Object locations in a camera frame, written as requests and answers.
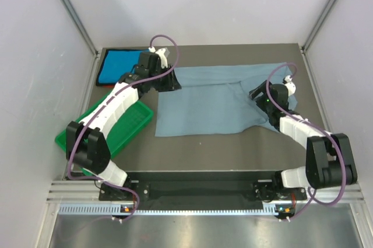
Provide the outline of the light blue t-shirt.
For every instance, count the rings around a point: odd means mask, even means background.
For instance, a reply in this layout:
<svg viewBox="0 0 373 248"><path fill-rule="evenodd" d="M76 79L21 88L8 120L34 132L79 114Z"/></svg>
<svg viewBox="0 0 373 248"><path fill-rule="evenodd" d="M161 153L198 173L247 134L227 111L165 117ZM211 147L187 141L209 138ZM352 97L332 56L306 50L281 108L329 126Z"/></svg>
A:
<svg viewBox="0 0 373 248"><path fill-rule="evenodd" d="M262 82L282 83L283 64L178 67L181 89L159 93L157 137L236 134L259 126L274 131L249 92Z"/></svg>

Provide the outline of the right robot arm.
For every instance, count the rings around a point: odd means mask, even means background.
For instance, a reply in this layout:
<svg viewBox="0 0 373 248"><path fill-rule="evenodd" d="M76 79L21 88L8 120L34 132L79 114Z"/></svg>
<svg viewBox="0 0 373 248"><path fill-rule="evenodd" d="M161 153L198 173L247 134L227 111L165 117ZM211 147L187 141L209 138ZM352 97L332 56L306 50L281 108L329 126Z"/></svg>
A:
<svg viewBox="0 0 373 248"><path fill-rule="evenodd" d="M320 131L290 109L290 96L294 92L292 82L272 84L264 81L248 95L270 126L305 149L305 166L276 172L273 194L284 199L294 188L330 188L343 182L355 184L358 175L348 136Z"/></svg>

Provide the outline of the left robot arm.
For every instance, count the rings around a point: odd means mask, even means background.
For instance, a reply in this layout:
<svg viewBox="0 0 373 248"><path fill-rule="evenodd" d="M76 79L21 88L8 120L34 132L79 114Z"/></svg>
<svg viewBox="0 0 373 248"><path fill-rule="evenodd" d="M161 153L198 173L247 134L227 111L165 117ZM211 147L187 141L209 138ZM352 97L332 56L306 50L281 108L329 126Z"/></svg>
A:
<svg viewBox="0 0 373 248"><path fill-rule="evenodd" d="M112 161L107 137L125 112L149 90L172 92L181 88L168 55L167 48L142 51L133 70L119 78L110 94L90 114L66 127L67 160L112 184L113 194L122 200L131 195L132 185L128 174Z"/></svg>

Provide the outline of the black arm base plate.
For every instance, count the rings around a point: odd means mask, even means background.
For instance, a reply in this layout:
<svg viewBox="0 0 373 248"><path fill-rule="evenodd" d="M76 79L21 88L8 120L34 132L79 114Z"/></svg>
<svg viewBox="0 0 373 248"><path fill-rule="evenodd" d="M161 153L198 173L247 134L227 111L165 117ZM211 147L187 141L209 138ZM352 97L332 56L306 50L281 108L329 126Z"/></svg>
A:
<svg viewBox="0 0 373 248"><path fill-rule="evenodd" d="M125 186L137 192L146 201L162 197L242 197L248 201L304 201L303 188L277 190L269 181L197 180L146 181L135 180Z"/></svg>

